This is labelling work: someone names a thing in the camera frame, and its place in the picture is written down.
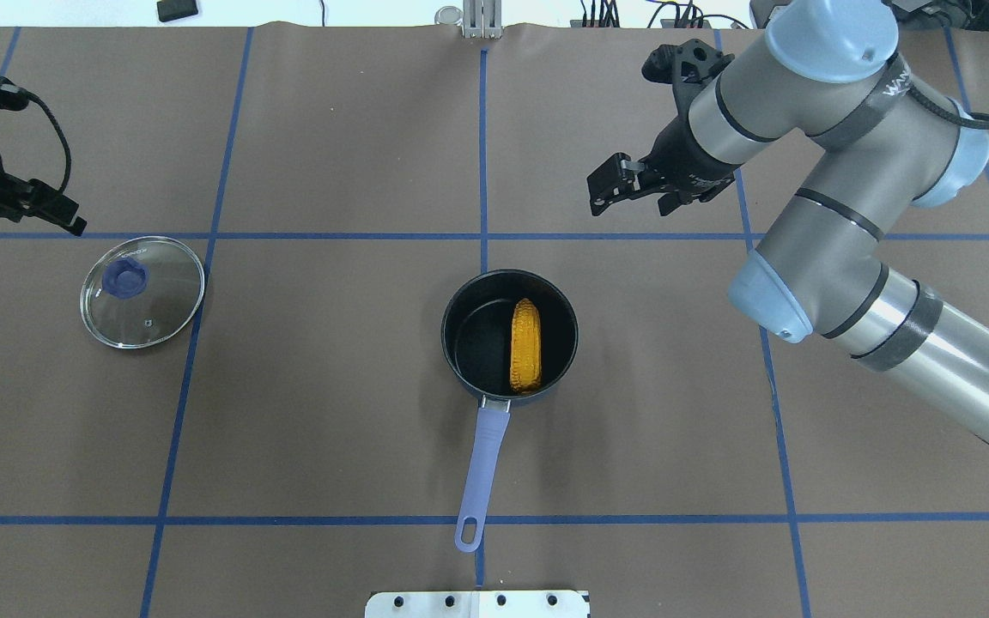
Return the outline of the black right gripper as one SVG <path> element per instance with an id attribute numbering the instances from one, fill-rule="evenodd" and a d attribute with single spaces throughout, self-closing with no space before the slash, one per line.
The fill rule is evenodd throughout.
<path id="1" fill-rule="evenodd" d="M 723 163 L 695 140 L 689 121 L 676 117 L 655 138 L 640 161 L 614 153 L 587 176 L 590 215 L 600 216 L 613 203 L 637 197 L 640 190 L 662 193 L 660 215 L 668 216 L 694 201 L 710 201 L 733 183 L 738 164 Z"/>

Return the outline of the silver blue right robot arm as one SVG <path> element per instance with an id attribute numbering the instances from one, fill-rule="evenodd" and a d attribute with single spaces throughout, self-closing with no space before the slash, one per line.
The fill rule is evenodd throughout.
<path id="1" fill-rule="evenodd" d="M 661 215 L 710 201 L 801 130 L 823 156 L 747 254 L 731 304 L 766 332 L 835 341 L 989 445 L 989 329 L 875 257 L 911 207 L 942 206 L 989 160 L 989 116 L 915 78 L 888 1 L 792 1 L 742 54 L 701 40 L 642 66 L 677 114 L 638 160 L 589 173 L 592 214 L 655 193 Z"/>

